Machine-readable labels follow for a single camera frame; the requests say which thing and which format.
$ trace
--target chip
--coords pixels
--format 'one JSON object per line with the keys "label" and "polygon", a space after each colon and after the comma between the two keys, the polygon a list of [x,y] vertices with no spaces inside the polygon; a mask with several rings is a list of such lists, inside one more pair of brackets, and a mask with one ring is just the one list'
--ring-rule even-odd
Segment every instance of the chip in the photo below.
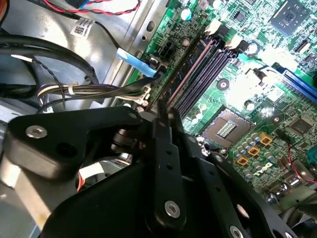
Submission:
{"label": "chip", "polygon": [[296,118],[288,125],[292,131],[299,135],[304,135],[308,132],[314,125],[304,120],[303,118]]}
{"label": "chip", "polygon": [[244,15],[239,11],[237,14],[234,16],[234,19],[236,19],[239,22],[243,22],[244,20]]}
{"label": "chip", "polygon": [[269,21],[283,35],[290,36],[309,12],[297,0],[286,0]]}

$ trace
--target black plastic bracket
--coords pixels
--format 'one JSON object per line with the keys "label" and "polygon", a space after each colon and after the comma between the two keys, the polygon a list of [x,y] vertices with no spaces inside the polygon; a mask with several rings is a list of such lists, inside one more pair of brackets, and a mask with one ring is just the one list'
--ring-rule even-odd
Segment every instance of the black plastic bracket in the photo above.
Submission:
{"label": "black plastic bracket", "polygon": [[[7,128],[5,155],[13,164],[44,178],[69,180],[89,154],[90,138],[102,138],[103,146],[110,148],[119,129],[141,122],[141,117],[128,107],[17,117]],[[47,135],[29,137],[26,130],[33,125],[44,128]]]}

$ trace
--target white label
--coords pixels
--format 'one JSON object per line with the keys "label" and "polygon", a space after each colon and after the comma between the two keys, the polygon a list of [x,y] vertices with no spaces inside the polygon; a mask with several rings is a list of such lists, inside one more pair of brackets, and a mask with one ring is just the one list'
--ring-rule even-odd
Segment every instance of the white label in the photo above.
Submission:
{"label": "white label", "polygon": [[71,34],[80,38],[87,39],[91,28],[95,21],[81,17],[74,25],[71,30]]}
{"label": "white label", "polygon": [[79,170],[80,176],[83,179],[89,178],[96,174],[104,173],[104,169],[99,162],[89,165]]}
{"label": "white label", "polygon": [[276,102],[284,94],[284,91],[278,87],[274,88],[267,94],[267,98],[269,98],[272,102]]}
{"label": "white label", "polygon": [[198,6],[205,11],[209,7],[209,2],[207,0],[200,0]]}

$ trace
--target black ram slot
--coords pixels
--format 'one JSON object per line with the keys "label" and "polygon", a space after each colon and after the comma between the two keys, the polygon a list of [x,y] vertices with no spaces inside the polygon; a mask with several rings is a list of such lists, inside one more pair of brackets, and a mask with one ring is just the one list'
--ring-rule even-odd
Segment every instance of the black ram slot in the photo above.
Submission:
{"label": "black ram slot", "polygon": [[195,77],[190,87],[186,88],[186,94],[182,95],[176,106],[174,106],[179,110],[182,117],[186,116],[231,59],[237,56],[233,51],[223,48],[218,49],[208,59],[204,70]]}
{"label": "black ram slot", "polygon": [[163,90],[159,95],[159,99],[167,102],[173,95],[177,94],[179,85],[184,83],[189,75],[194,73],[192,67],[199,67],[201,62],[206,58],[206,55],[212,50],[211,37],[199,39],[194,46],[184,56],[183,61],[179,64],[180,67],[176,68],[169,81],[165,84]]}

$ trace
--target screw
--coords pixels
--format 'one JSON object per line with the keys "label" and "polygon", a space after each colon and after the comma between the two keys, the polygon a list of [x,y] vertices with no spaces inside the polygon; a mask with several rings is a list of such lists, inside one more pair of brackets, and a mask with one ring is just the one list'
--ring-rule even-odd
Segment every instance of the screw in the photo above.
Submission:
{"label": "screw", "polygon": [[39,125],[32,125],[26,128],[25,133],[28,137],[41,139],[48,135],[48,131]]}
{"label": "screw", "polygon": [[134,113],[129,113],[129,116],[132,117],[132,118],[134,118],[134,119],[137,118],[137,116],[136,116]]}
{"label": "screw", "polygon": [[293,238],[289,233],[285,232],[287,238]]}
{"label": "screw", "polygon": [[180,209],[174,201],[167,201],[164,205],[165,212],[172,218],[179,218]]}
{"label": "screw", "polygon": [[196,139],[195,139],[195,138],[189,136],[188,139],[189,139],[191,142],[196,143]]}
{"label": "screw", "polygon": [[241,231],[235,226],[230,227],[230,232],[233,238],[243,238]]}

